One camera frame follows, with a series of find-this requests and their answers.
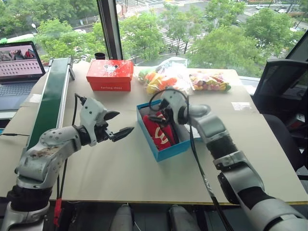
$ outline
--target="black cable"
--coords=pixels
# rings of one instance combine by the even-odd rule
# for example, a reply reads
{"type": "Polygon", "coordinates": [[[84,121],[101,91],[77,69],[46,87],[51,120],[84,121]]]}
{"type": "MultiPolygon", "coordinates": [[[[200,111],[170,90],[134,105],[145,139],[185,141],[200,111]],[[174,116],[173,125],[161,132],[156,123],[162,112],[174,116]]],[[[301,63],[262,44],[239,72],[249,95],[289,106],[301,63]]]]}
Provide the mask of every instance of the black cable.
{"type": "Polygon", "coordinates": [[[176,92],[180,93],[180,94],[184,97],[184,99],[186,100],[186,102],[187,102],[187,97],[186,97],[186,95],[185,95],[183,92],[181,92],[180,90],[177,90],[177,89],[167,88],[167,89],[163,89],[163,90],[161,90],[161,91],[156,92],[156,93],[151,97],[151,99],[150,99],[150,101],[149,101],[150,110],[152,110],[152,111],[154,111],[154,112],[158,112],[158,111],[160,111],[160,110],[163,109],[163,108],[159,108],[159,109],[157,109],[157,110],[156,110],[156,109],[153,109],[153,108],[152,108],[152,101],[153,101],[153,99],[154,99],[157,95],[159,95],[160,93],[162,93],[162,92],[164,92],[164,91],[168,91],[168,90],[172,90],[172,91],[176,91],[176,92]]]}
{"type": "MultiPolygon", "coordinates": [[[[76,112],[77,112],[77,97],[78,97],[78,95],[75,94],[75,106],[74,106],[74,114],[73,114],[72,125],[75,124],[75,118],[76,118],[76,112]]],[[[59,198],[62,198],[62,194],[63,194],[64,180],[65,180],[66,167],[67,167],[67,160],[68,159],[66,159],[65,162],[64,162],[64,168],[63,168],[63,175],[62,175],[62,180],[61,180],[61,189],[60,189],[60,193],[59,193],[59,198]]],[[[59,182],[57,181],[57,190],[60,188],[59,184],[60,184],[60,178],[59,178],[59,182]]]]}
{"type": "Polygon", "coordinates": [[[60,177],[58,175],[58,178],[57,178],[57,199],[59,198],[60,196],[60,177]]]}
{"type": "Polygon", "coordinates": [[[199,161],[199,158],[198,158],[198,155],[197,155],[197,151],[196,151],[196,147],[195,147],[194,139],[193,139],[193,132],[192,132],[193,129],[192,129],[191,118],[189,116],[189,97],[187,97],[187,116],[188,116],[188,120],[189,120],[190,141],[191,141],[192,153],[193,153],[193,156],[194,156],[194,158],[195,158],[195,160],[197,162],[197,165],[199,167],[199,171],[200,171],[200,173],[202,175],[205,187],[206,187],[208,193],[211,196],[211,199],[213,201],[214,207],[217,210],[218,215],[219,215],[219,217],[220,217],[220,219],[221,219],[225,229],[227,231],[233,231],[233,228],[232,228],[231,224],[229,223],[228,219],[226,218],[224,212],[222,211],[222,208],[221,208],[220,204],[217,201],[217,198],[215,197],[215,195],[214,195],[214,193],[212,191],[212,188],[211,188],[211,186],[210,186],[210,184],[209,184],[209,182],[208,182],[208,180],[207,180],[207,178],[205,176],[205,173],[204,173],[204,171],[203,171],[203,169],[201,167],[201,164],[200,164],[200,161],[199,161]]]}
{"type": "Polygon", "coordinates": [[[221,221],[222,221],[222,223],[223,223],[225,229],[226,229],[227,231],[233,231],[233,228],[232,228],[231,224],[228,222],[228,220],[227,220],[225,214],[224,214],[223,211],[222,211],[222,208],[221,208],[220,204],[219,204],[218,201],[217,201],[217,198],[215,197],[215,195],[214,195],[214,193],[213,193],[213,191],[212,191],[212,188],[211,188],[211,186],[210,186],[210,184],[209,184],[209,182],[208,182],[208,180],[207,180],[207,178],[206,178],[206,176],[205,176],[205,173],[204,173],[204,171],[203,171],[203,169],[202,169],[202,167],[201,167],[201,164],[200,164],[200,161],[199,161],[199,158],[198,158],[198,155],[197,155],[197,151],[196,151],[196,147],[195,147],[194,139],[193,139],[193,132],[192,132],[193,129],[192,129],[191,118],[190,118],[190,116],[189,116],[189,97],[188,97],[188,96],[186,97],[185,94],[184,94],[183,92],[181,92],[181,91],[179,91],[179,90],[177,90],[177,89],[164,89],[164,90],[161,90],[161,91],[156,92],[156,93],[151,97],[151,99],[150,99],[150,101],[149,101],[150,110],[157,112],[157,111],[159,111],[159,110],[162,109],[162,108],[159,108],[158,110],[153,109],[153,108],[152,108],[152,101],[153,101],[153,99],[154,99],[158,94],[160,94],[160,93],[162,93],[162,92],[164,92],[164,91],[167,91],[167,90],[172,90],[172,91],[179,92],[179,93],[184,97],[184,99],[185,99],[185,101],[186,101],[186,105],[187,105],[187,117],[188,117],[188,122],[189,122],[189,129],[190,129],[190,142],[191,142],[191,148],[192,148],[193,156],[194,156],[194,158],[195,158],[195,160],[196,160],[196,162],[197,162],[197,165],[198,165],[199,171],[200,171],[200,173],[201,173],[201,175],[202,175],[202,178],[203,178],[203,182],[204,182],[204,184],[205,184],[205,187],[206,187],[208,193],[209,193],[210,196],[211,196],[211,199],[212,199],[212,201],[213,201],[214,207],[215,207],[215,209],[217,210],[218,215],[219,215],[219,217],[220,217],[220,219],[221,219],[221,221]]]}
{"type": "Polygon", "coordinates": [[[3,133],[0,134],[0,136],[29,136],[29,135],[17,134],[17,133],[3,133]]]}

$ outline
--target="green conveyor belt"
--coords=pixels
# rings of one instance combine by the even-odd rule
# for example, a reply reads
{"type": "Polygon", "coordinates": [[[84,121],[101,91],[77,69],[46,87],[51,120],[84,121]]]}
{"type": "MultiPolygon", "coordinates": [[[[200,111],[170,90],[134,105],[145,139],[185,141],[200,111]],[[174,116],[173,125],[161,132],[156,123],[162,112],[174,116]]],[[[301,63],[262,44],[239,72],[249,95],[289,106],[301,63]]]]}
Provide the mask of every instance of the green conveyor belt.
{"type": "Polygon", "coordinates": [[[57,127],[61,99],[67,91],[64,83],[69,78],[69,61],[70,58],[60,58],[52,62],[27,150],[37,144],[43,132],[57,127]]]}

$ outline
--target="laptop keyboard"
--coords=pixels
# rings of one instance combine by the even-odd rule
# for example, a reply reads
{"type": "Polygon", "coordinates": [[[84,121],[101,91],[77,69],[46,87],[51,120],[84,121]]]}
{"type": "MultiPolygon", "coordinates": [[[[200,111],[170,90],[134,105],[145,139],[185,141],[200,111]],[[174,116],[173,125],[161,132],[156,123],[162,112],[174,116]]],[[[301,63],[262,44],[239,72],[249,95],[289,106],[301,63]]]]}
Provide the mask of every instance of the laptop keyboard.
{"type": "Polygon", "coordinates": [[[14,83],[0,85],[0,96],[28,95],[34,83],[14,83]]]}

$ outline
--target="green foliage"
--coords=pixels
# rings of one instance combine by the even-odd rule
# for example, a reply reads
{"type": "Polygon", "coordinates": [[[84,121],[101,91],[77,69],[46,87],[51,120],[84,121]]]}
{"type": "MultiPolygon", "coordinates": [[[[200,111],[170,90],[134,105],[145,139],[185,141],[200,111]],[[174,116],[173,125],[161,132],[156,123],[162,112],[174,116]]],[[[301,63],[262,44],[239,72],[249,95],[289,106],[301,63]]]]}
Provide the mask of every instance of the green foliage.
{"type": "Polygon", "coordinates": [[[190,39],[196,40],[197,35],[200,35],[202,32],[202,23],[200,22],[200,19],[202,18],[202,11],[199,10],[195,6],[191,6],[189,11],[186,12],[186,18],[188,20],[188,24],[186,27],[186,33],[183,38],[183,41],[185,44],[184,54],[187,50],[187,44],[190,41],[190,39]]]}
{"type": "Polygon", "coordinates": [[[301,0],[299,3],[299,8],[302,12],[308,14],[308,1],[307,0],[301,0]]]}
{"type": "Polygon", "coordinates": [[[239,14],[244,13],[245,3],[232,0],[211,0],[205,9],[207,30],[231,26],[239,14]]]}
{"type": "Polygon", "coordinates": [[[157,18],[149,13],[120,21],[120,35],[126,58],[132,56],[152,60],[158,57],[163,46],[157,30],[157,18]]]}
{"type": "Polygon", "coordinates": [[[270,49],[277,55],[290,43],[292,20],[286,13],[276,13],[264,8],[247,19],[246,35],[258,40],[258,47],[270,49]]]}
{"type": "Polygon", "coordinates": [[[80,59],[82,55],[87,55],[88,61],[94,58],[94,53],[105,52],[106,47],[100,34],[89,32],[80,34],[73,31],[72,27],[66,22],[58,19],[42,22],[38,27],[38,34],[35,42],[43,48],[47,55],[42,56],[42,60],[47,61],[50,57],[62,58],[71,55],[73,59],[80,59]]]}
{"type": "Polygon", "coordinates": [[[304,31],[296,31],[296,32],[291,32],[291,35],[289,37],[289,41],[285,46],[285,49],[287,49],[288,51],[291,50],[295,44],[297,44],[297,42],[303,37],[304,35],[304,31]]]}
{"type": "Polygon", "coordinates": [[[8,0],[0,1],[0,38],[33,31],[31,24],[59,19],[69,21],[98,15],[96,0],[8,0]]]}
{"type": "Polygon", "coordinates": [[[96,0],[70,0],[74,8],[75,18],[86,18],[98,15],[96,0]]]}
{"type": "Polygon", "coordinates": [[[104,40],[103,28],[101,23],[95,23],[93,25],[93,33],[95,35],[95,39],[98,41],[104,40]]]}
{"type": "Polygon", "coordinates": [[[256,40],[241,28],[221,26],[197,40],[188,55],[190,67],[235,69],[239,75],[260,77],[266,57],[256,48],[256,40]]]}
{"type": "Polygon", "coordinates": [[[160,15],[161,23],[167,29],[167,36],[172,39],[171,46],[175,48],[175,55],[178,55],[180,42],[187,40],[187,16],[179,11],[178,6],[164,4],[164,7],[166,11],[163,11],[160,15]]]}

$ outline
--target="black mesh chair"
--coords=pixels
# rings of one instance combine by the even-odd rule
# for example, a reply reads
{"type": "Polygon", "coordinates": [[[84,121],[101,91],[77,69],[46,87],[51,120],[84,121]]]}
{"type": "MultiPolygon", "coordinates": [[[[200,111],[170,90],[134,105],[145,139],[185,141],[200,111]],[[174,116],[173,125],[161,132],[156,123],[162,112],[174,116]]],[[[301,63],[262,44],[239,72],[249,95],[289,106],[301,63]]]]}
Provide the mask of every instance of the black mesh chair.
{"type": "MultiPolygon", "coordinates": [[[[307,121],[307,88],[308,62],[268,60],[253,96],[257,109],[263,114],[295,171],[302,166],[308,168],[307,144],[302,154],[283,122],[296,113],[303,113],[307,121]]],[[[307,176],[299,178],[308,180],[307,176]]]]}
{"type": "Polygon", "coordinates": [[[306,114],[307,106],[301,105],[307,97],[307,85],[308,62],[268,60],[253,101],[260,113],[286,122],[296,113],[306,114]]]}
{"type": "MultiPolygon", "coordinates": [[[[307,147],[304,152],[299,151],[294,139],[292,138],[289,130],[286,128],[284,123],[273,115],[263,115],[267,121],[270,129],[274,133],[276,139],[278,140],[280,146],[284,150],[287,158],[289,159],[294,171],[297,171],[302,166],[308,169],[308,156],[307,147]]],[[[300,180],[308,180],[308,176],[298,176],[300,180]]]]}

